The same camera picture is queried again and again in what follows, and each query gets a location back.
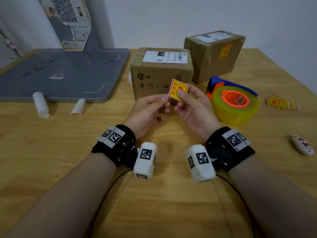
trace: hand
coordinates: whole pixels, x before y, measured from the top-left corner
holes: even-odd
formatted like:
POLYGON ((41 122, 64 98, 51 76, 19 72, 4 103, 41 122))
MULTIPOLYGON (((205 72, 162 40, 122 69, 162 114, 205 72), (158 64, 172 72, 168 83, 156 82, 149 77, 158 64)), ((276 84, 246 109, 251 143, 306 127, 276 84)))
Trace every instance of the hand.
POLYGON ((185 120, 188 127, 206 142, 210 135, 220 129, 222 125, 214 114, 209 98, 192 84, 187 83, 186 85, 197 99, 179 90, 177 94, 186 104, 178 102, 174 110, 185 120))
POLYGON ((146 134, 149 128, 156 123, 164 120, 163 116, 153 117, 157 114, 169 113, 170 102, 167 94, 155 94, 139 98, 126 118, 123 125, 130 128, 136 139, 146 134))

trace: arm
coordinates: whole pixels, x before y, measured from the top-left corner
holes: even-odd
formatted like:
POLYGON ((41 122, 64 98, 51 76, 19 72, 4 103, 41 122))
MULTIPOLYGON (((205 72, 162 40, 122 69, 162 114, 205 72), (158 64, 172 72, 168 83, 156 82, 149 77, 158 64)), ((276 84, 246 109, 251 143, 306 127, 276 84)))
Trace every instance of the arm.
POLYGON ((82 237, 115 171, 115 164, 104 154, 90 154, 4 237, 82 237))
MULTIPOLYGON (((198 88, 187 84, 197 99, 178 91, 186 102, 174 110, 204 141, 221 128, 210 100, 198 88)), ((317 237, 317 200, 255 155, 229 171, 242 191, 250 210, 268 237, 317 237)))
MULTIPOLYGON (((170 105, 167 95, 138 99, 123 124, 139 139, 153 124, 164 120, 156 115, 168 113, 170 105)), ((116 165, 104 154, 88 155, 46 192, 4 238, 83 237, 115 171, 116 165)))
POLYGON ((268 237, 317 237, 316 199, 255 155, 229 171, 268 237))

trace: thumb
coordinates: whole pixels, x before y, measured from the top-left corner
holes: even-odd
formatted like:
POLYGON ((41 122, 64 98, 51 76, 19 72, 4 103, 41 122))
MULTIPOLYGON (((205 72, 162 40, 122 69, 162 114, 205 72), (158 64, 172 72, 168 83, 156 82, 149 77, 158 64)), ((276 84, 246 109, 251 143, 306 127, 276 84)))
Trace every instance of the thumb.
POLYGON ((168 95, 167 94, 163 94, 162 96, 160 96, 159 98, 157 98, 153 103, 151 103, 149 105, 149 109, 152 112, 155 112, 156 110, 158 110, 160 107, 162 107, 164 104, 166 104, 166 102, 168 101, 168 95))
POLYGON ((197 99, 195 99, 194 97, 192 97, 189 93, 186 93, 182 90, 179 90, 177 92, 177 95, 184 100, 187 104, 189 104, 192 107, 195 107, 199 104, 199 101, 197 99))

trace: person's right hand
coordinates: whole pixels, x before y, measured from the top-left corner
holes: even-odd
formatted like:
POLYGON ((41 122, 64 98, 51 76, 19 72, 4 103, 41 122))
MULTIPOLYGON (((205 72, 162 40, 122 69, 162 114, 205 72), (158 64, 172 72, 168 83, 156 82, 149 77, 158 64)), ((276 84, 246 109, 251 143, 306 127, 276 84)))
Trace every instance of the person's right hand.
POLYGON ((197 99, 179 90, 177 94, 186 104, 178 102, 174 110, 185 120, 188 127, 206 142, 222 125, 214 114, 210 99, 192 84, 186 85, 197 99))

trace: orange tape core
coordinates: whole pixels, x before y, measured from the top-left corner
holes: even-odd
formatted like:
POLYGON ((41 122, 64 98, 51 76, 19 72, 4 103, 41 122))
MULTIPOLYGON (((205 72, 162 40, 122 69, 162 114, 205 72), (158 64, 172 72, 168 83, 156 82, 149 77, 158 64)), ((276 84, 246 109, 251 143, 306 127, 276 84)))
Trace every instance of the orange tape core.
POLYGON ((249 98, 238 91, 233 91, 233 90, 229 90, 226 91, 224 90, 221 93, 222 96, 222 100, 228 104, 231 107, 235 107, 235 108, 245 108, 249 105, 250 100, 249 98))

